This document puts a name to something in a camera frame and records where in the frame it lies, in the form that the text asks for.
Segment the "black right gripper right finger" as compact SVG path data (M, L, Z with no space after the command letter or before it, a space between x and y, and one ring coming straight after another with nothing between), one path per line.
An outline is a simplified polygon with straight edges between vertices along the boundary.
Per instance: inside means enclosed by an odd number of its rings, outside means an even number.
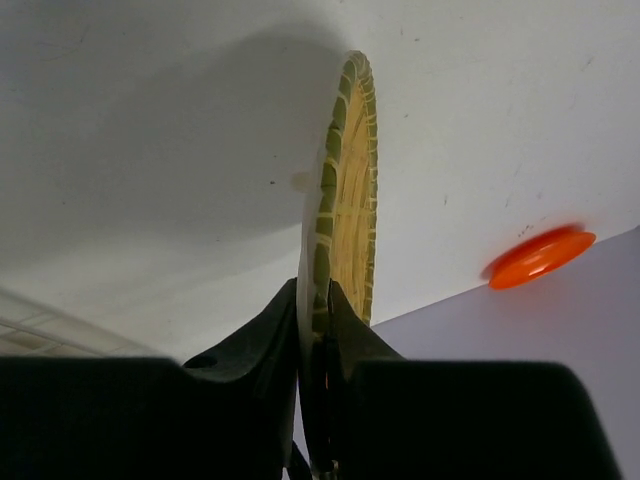
M343 479L617 479L567 367L399 355L330 286L330 445Z

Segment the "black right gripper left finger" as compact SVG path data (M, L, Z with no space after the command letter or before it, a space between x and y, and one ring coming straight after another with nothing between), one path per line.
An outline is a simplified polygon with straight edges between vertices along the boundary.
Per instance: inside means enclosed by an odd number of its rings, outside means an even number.
M296 283L184 363L5 357L5 479L298 478Z

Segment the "yellow woven pattern plate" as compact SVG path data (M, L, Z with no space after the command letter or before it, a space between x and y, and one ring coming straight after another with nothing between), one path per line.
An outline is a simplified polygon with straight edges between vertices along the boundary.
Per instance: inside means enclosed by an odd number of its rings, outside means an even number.
M330 288L338 283L356 316L371 321L378 207L378 119L367 56L349 52L306 194L297 278L299 331L329 329Z

